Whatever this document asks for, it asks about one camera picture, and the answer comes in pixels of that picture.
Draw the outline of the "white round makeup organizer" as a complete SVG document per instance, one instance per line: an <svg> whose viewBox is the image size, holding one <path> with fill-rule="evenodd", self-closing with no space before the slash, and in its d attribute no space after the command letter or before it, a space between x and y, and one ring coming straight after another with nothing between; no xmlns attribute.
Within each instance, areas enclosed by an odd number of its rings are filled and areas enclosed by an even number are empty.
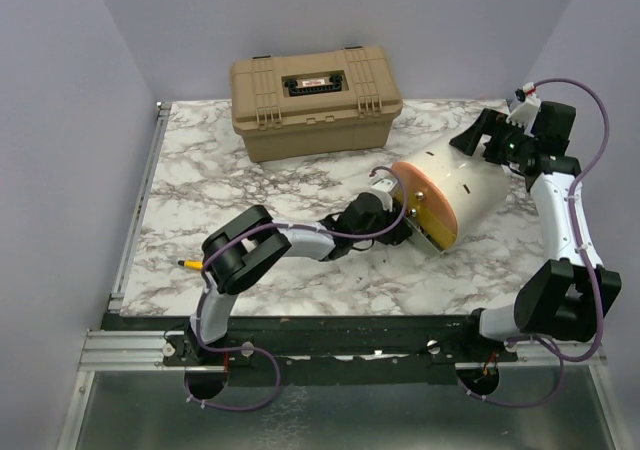
<svg viewBox="0 0 640 450"><path fill-rule="evenodd" d="M411 239L430 255L459 244L504 203L510 188L505 170L486 162L481 147L467 156L449 144L452 138L444 134L392 165L407 189Z"/></svg>

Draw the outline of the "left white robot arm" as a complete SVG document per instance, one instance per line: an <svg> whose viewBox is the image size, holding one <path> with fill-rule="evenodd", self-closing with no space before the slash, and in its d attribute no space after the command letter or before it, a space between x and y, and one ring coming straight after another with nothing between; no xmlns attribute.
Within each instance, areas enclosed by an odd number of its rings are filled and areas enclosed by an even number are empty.
<svg viewBox="0 0 640 450"><path fill-rule="evenodd" d="M343 211L311 224L275 220L254 205L211 234L202 244L204 290L186 332L186 352L195 362L214 362L228 331L239 294L249 290L283 258L335 261L360 242L395 246L411 234L406 203L389 205L372 192L359 194Z"/></svg>

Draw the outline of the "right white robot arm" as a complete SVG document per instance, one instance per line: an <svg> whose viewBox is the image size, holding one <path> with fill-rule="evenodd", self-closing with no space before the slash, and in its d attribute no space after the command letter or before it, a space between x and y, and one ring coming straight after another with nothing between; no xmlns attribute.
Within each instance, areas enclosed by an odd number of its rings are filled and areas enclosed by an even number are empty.
<svg viewBox="0 0 640 450"><path fill-rule="evenodd" d="M483 109L449 142L471 155L486 137L481 153L486 162L516 166L535 203L544 246L544 264L512 305L474 311L478 327L459 337L461 353L469 360L486 358L496 341L526 334L587 342L602 331L621 290L620 275L605 268L590 240L580 201L581 166L566 153L575 117L574 107L544 101L527 134L509 115Z"/></svg>

